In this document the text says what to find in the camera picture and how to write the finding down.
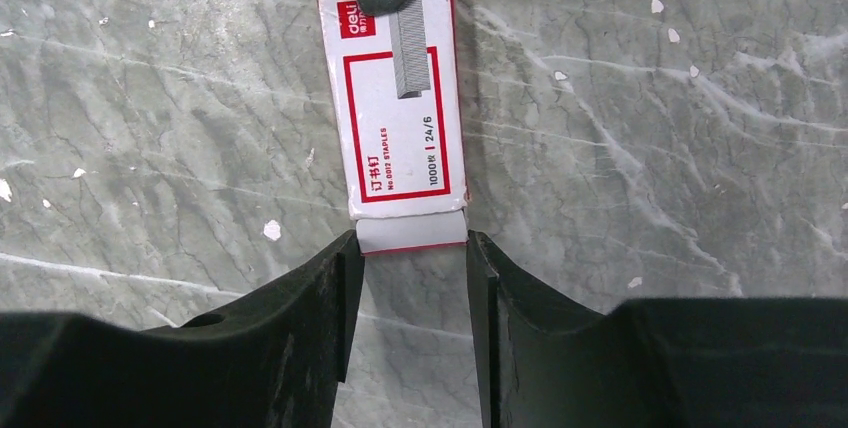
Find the white red staple box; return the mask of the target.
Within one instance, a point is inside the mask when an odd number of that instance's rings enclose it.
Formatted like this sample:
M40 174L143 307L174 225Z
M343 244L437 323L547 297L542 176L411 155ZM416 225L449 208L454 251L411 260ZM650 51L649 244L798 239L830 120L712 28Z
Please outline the white red staple box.
M467 241L455 0L371 16L317 0L348 193L366 254Z

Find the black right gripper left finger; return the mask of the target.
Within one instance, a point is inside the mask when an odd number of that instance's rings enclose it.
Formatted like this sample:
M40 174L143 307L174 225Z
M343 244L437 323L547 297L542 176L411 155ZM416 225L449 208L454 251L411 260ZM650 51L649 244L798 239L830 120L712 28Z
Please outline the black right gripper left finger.
M365 260L348 231L264 286L178 327L79 313L1 317L5 427L328 427Z

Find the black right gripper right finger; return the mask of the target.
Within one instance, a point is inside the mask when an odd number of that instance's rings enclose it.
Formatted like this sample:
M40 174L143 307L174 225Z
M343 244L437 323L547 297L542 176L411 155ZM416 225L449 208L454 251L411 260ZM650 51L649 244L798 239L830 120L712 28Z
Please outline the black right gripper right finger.
M601 314L471 232L487 427L843 427L847 303L639 298Z

